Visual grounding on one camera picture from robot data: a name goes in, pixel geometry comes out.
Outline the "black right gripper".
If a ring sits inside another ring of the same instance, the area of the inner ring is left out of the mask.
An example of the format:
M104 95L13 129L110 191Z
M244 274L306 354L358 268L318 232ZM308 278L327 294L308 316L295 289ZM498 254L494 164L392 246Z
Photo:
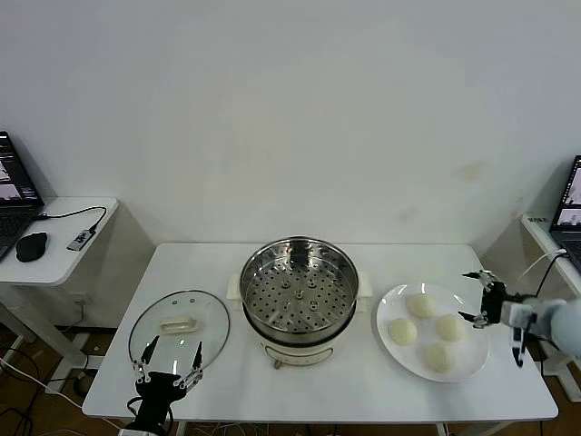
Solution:
M475 329L484 329L490 324L500 323L502 305L507 299L506 286L502 282L497 282L497 277L487 270L467 272L463 277L478 280L482 286L482 298L479 314L470 314L458 311L465 321L469 322Z

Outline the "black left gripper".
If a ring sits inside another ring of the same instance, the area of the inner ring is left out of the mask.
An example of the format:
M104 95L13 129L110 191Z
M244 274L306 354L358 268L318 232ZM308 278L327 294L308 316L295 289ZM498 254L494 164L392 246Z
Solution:
M134 420L134 429L144 432L169 432L174 419L172 403L185 397L203 377L202 342L199 342L191 370L180 377L166 372L150 372L148 365L152 359L160 336L156 335L143 350L139 359L132 360L135 372L135 389L141 399Z

